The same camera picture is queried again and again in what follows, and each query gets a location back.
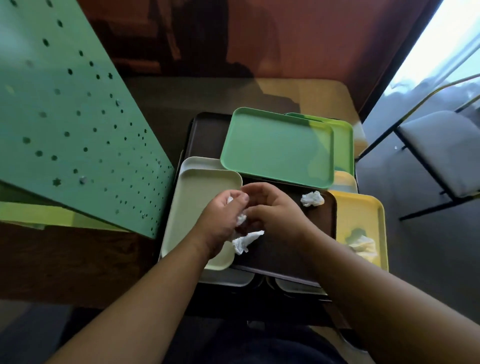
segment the left hand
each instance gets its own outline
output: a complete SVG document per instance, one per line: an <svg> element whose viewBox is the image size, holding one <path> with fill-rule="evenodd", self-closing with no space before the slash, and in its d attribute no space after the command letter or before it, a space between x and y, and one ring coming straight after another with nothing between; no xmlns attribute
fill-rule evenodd
<svg viewBox="0 0 480 364"><path fill-rule="evenodd" d="M227 204L230 196L233 197L233 201ZM249 197L245 192L226 190L215 196L203 210L191 234L199 238L210 259L220 252L223 243L232 235L237 225L237 216L248 201Z"/></svg>

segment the dark brown tray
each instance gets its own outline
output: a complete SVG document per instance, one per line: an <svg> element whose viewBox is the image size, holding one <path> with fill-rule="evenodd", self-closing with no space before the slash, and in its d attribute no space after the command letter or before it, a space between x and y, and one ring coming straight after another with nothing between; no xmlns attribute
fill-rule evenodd
<svg viewBox="0 0 480 364"><path fill-rule="evenodd" d="M227 136L231 115L203 112L192 122L185 158L196 156L220 159L223 143ZM259 180L243 176L243 184ZM311 187L268 181L288 194L302 208L305 215L323 232L335 238L336 200L328 191L321 191L325 204L305 208L300 199L312 191ZM316 282L307 270L307 264L289 245L272 239L268 232L249 246L249 252L235 256L232 268L247 270L267 276L287 279L298 283Z"/></svg>

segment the forearm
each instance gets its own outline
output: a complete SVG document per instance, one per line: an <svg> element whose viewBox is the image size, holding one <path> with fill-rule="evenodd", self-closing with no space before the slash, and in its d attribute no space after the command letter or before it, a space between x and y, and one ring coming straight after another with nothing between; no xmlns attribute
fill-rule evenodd
<svg viewBox="0 0 480 364"><path fill-rule="evenodd" d="M473 363L480 327L310 228L302 250L378 363Z"/></svg>
<svg viewBox="0 0 480 364"><path fill-rule="evenodd" d="M194 239L187 235L49 364L161 362L208 261Z"/></svg>

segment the gray cushion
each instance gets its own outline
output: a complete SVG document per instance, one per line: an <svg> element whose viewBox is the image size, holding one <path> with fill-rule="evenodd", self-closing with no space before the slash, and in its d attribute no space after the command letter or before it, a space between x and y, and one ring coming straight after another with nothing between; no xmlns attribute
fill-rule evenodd
<svg viewBox="0 0 480 364"><path fill-rule="evenodd" d="M480 129L453 111L438 111L399 126L458 197L480 190Z"/></svg>

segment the perforated panel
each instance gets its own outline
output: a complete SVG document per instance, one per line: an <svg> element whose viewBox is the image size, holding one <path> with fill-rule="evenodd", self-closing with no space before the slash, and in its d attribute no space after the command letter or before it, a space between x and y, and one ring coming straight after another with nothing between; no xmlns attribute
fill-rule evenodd
<svg viewBox="0 0 480 364"><path fill-rule="evenodd" d="M0 180L154 237L174 169L74 0L0 4Z"/></svg>

